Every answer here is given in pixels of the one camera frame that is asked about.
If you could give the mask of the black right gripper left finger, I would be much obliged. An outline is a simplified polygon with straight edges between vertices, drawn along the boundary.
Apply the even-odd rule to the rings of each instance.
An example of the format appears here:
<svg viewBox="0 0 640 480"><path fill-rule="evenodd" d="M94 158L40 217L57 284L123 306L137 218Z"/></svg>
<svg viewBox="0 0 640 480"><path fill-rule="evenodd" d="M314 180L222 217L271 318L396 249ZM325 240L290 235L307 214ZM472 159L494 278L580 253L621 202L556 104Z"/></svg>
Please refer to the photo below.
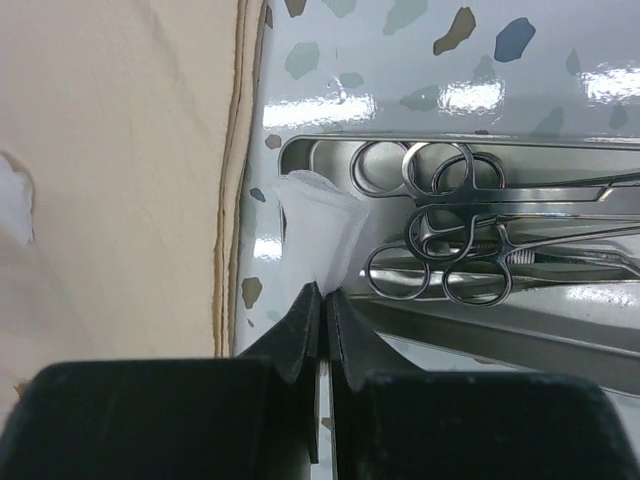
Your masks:
<svg viewBox="0 0 640 480"><path fill-rule="evenodd" d="M1 435L5 479L301 479L318 460L320 292L234 358L41 370Z"/></svg>

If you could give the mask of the steel hemostat clamp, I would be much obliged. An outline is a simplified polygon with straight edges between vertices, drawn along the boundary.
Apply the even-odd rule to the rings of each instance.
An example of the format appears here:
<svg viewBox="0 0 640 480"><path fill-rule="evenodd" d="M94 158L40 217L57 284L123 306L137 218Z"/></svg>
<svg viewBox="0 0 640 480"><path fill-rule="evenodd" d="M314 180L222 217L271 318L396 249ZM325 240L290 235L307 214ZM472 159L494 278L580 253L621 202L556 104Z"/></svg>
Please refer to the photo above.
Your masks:
<svg viewBox="0 0 640 480"><path fill-rule="evenodd" d="M598 242L608 243L617 238L576 241L551 246L566 246L578 250L601 250ZM525 235L521 242L544 238ZM534 277L526 271L516 275L506 259L463 260L454 264L427 264L411 255L402 241L390 242L374 249L367 258L361 276L379 297L392 301L449 300L470 307L493 307L506 301L510 294L556 286L598 283L637 283L638 280L605 280L596 282L557 282Z"/></svg>

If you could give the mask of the steel scissors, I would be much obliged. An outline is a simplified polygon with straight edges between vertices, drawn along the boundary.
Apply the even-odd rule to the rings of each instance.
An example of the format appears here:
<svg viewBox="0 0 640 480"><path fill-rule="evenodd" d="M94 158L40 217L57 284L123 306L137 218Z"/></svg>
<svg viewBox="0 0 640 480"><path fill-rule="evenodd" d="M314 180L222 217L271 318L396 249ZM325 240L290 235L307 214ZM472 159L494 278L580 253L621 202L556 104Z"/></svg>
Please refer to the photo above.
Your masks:
<svg viewBox="0 0 640 480"><path fill-rule="evenodd" d="M476 182L484 189L587 188L639 183L637 170L564 180L547 176L543 181L518 183L515 174L505 170L502 159L493 151L474 150L467 144L436 142L434 145L456 153L448 157L438 153L436 165L428 167L426 158L420 155L430 146L428 142L368 141L359 146L351 157L351 183L370 198L408 197L418 200L429 195L445 195L462 185L469 155L473 157ZM399 178L399 183L388 190L376 182L381 172L374 171L373 176L369 175L374 167L382 164L392 165Z"/></svg>

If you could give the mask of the metal instrument tray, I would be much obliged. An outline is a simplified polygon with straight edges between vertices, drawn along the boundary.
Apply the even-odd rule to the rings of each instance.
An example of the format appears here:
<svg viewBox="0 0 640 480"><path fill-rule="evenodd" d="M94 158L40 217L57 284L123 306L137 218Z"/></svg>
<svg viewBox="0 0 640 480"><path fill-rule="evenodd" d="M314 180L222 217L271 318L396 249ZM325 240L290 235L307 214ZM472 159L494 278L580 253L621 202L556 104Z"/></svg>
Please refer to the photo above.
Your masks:
<svg viewBox="0 0 640 480"><path fill-rule="evenodd" d="M482 137L307 135L376 222L350 288L383 331L639 392L639 150Z"/></svg>

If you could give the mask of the steel tweezers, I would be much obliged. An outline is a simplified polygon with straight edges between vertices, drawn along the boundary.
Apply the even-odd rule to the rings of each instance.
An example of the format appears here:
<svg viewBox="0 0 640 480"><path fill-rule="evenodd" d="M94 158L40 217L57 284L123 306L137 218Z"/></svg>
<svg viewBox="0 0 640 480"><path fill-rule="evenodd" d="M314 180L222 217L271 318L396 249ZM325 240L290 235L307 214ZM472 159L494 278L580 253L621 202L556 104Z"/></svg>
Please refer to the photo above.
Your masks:
<svg viewBox="0 0 640 480"><path fill-rule="evenodd" d="M638 280L639 264L613 251L578 250L566 246L528 248L508 254L506 263L516 275L526 271L534 277L557 282Z"/></svg>

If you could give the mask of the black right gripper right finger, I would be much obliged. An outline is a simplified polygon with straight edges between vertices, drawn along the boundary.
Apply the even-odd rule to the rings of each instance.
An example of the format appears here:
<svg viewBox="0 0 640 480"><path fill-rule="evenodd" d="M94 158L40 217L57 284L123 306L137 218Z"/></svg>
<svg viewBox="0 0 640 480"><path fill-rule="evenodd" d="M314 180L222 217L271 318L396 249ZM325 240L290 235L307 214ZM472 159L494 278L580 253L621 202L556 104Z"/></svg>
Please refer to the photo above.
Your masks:
<svg viewBox="0 0 640 480"><path fill-rule="evenodd" d="M635 479L614 406L549 373L428 371L341 292L324 303L341 479Z"/></svg>

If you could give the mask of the steel forceps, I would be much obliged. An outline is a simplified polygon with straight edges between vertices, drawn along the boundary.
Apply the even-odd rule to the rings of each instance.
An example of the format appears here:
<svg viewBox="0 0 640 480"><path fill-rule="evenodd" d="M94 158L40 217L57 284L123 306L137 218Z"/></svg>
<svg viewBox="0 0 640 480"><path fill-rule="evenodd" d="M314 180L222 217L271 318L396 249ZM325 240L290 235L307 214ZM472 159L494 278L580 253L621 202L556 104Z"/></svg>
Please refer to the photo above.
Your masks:
<svg viewBox="0 0 640 480"><path fill-rule="evenodd" d="M428 221L430 214L436 210L446 211L459 219L459 222L446 229L431 228L425 234L418 234L414 225L419 221ZM571 219L582 218L569 204L553 204L549 212L519 211L514 204L440 204L425 205L417 208L410 216L405 230L404 241L417 259L431 264L454 264L463 260L504 260L508 254L528 248L564 244L576 241L590 241L603 238L614 238L637 234L639 222L632 218L625 221L624 227L606 228L586 233L570 233L555 237L535 239L525 243L513 242L506 228L511 221L523 219ZM431 254L428 245L442 239L453 239L459 244L457 251L445 256Z"/></svg>

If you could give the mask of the white gauze pad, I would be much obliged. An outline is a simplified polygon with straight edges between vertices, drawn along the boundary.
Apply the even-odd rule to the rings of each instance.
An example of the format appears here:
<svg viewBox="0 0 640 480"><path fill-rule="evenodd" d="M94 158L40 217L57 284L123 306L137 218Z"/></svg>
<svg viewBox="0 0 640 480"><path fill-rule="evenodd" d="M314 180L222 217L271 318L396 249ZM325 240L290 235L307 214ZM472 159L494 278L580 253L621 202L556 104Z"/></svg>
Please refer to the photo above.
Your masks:
<svg viewBox="0 0 640 480"><path fill-rule="evenodd" d="M33 195L30 177L1 155L1 229L21 245L33 240Z"/></svg>
<svg viewBox="0 0 640 480"><path fill-rule="evenodd" d="M307 283L322 295L356 283L375 243L369 205L309 170L279 176L273 190L286 223L280 279L287 297Z"/></svg>

